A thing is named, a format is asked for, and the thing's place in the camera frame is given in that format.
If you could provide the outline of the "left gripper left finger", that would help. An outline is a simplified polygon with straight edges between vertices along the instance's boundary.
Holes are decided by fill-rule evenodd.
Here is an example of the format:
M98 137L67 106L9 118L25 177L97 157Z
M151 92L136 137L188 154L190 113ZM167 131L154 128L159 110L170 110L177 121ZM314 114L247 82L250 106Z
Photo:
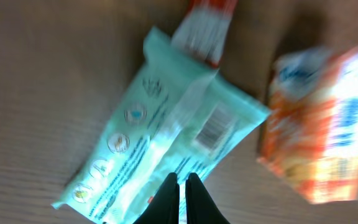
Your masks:
M177 183L177 174L171 172L134 224L178 224L179 202L180 186Z

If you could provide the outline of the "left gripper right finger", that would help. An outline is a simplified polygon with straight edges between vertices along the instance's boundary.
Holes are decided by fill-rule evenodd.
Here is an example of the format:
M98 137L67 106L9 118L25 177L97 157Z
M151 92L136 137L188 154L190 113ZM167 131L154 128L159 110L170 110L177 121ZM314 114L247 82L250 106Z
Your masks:
M229 224L219 211L197 173L185 183L187 224Z

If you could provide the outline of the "pale green wipes packet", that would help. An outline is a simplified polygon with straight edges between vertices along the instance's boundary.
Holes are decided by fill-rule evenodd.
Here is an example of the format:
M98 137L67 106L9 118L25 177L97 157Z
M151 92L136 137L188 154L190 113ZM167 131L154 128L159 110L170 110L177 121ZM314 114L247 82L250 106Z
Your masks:
M133 223L171 172L205 180L270 111L216 69L176 49L153 28L145 62L108 120L94 151L54 208L94 223Z

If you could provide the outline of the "red snack stick packet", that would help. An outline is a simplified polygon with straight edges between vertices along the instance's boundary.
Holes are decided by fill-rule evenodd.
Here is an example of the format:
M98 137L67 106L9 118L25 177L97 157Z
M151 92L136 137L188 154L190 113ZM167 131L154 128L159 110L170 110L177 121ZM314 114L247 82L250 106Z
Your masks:
M172 45L218 67L236 5L237 0L191 0Z

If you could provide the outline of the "small orange juice box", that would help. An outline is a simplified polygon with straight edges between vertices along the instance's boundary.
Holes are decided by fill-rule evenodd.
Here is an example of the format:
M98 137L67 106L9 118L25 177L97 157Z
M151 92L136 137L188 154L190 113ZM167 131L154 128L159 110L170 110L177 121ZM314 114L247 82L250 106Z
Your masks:
M358 200L358 47L273 63L259 162L312 204Z

